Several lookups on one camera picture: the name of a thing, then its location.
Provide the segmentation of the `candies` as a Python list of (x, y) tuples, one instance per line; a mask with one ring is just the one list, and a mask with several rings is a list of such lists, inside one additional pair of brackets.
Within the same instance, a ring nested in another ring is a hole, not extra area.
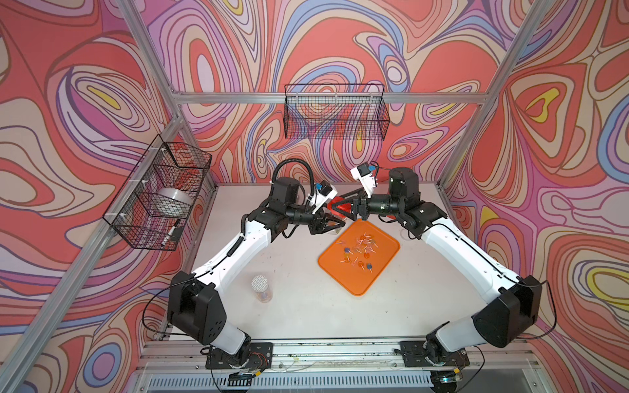
[(363, 271), (373, 272), (373, 264), (370, 259), (379, 248), (374, 235), (363, 233), (356, 237), (353, 243), (347, 240), (338, 240), (334, 242), (334, 245), (341, 248), (340, 264), (349, 264)]

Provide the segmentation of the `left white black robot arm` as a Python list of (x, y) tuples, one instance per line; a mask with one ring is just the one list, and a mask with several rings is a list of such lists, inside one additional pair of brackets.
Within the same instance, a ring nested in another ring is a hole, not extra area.
[(211, 260), (192, 273), (179, 272), (171, 281), (166, 319), (169, 324), (204, 346), (211, 346), (245, 365), (251, 355), (251, 337), (228, 321), (221, 296), (252, 259), (267, 248), (289, 225), (325, 234), (344, 222), (325, 210), (337, 196), (327, 181), (314, 185), (302, 204), (294, 178), (281, 177), (271, 184), (269, 196), (240, 223), (240, 232)]

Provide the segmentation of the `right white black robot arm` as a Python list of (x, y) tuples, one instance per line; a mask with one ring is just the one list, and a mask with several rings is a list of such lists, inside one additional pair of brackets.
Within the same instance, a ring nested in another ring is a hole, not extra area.
[(443, 365), (467, 346), (504, 348), (537, 322), (542, 283), (518, 275), (471, 242), (419, 191), (419, 176), (410, 168), (390, 170), (388, 191), (376, 193), (376, 165), (362, 164), (352, 176), (362, 187), (341, 196), (329, 209), (348, 219), (392, 216), (403, 229), (439, 252), (473, 285), (486, 305), (470, 316), (446, 322), (427, 335), (421, 353), (427, 362)]

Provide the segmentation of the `white lid jar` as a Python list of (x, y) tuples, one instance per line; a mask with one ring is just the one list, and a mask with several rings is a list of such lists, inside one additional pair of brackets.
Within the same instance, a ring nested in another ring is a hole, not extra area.
[(252, 290), (262, 303), (267, 303), (273, 298), (270, 281), (265, 275), (259, 274), (252, 279)]

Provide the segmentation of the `orange plastic tray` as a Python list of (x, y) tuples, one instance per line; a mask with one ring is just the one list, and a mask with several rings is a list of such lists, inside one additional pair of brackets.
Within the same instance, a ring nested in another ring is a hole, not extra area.
[(353, 223), (319, 257), (319, 268), (353, 296), (363, 296), (399, 252), (398, 240), (369, 221)]

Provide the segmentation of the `white roll in basket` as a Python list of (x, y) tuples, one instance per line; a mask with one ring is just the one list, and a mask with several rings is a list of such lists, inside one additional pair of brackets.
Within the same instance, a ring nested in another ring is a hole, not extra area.
[(160, 217), (185, 218), (193, 198), (178, 188), (162, 188), (153, 198), (152, 209)]

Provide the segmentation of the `black marker in basket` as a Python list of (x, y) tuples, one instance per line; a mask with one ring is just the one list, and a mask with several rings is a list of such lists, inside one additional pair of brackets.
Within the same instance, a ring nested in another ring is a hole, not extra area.
[(165, 237), (162, 240), (162, 247), (164, 247), (173, 237), (175, 230), (178, 228), (180, 223), (180, 219), (177, 219), (174, 224), (171, 226), (169, 231), (166, 233)]

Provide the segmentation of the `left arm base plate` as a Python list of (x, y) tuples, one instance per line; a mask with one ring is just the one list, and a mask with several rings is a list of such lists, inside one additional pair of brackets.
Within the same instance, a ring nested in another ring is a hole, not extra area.
[(212, 346), (201, 349), (206, 356), (206, 369), (211, 370), (264, 371), (272, 366), (273, 353), (272, 342), (249, 343), (235, 355)]

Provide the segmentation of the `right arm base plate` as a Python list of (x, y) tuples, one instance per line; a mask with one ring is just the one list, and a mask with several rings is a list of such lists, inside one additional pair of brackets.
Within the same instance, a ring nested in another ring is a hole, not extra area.
[(437, 342), (402, 341), (394, 353), (403, 358), (406, 367), (465, 368), (470, 365), (463, 350), (447, 352)]

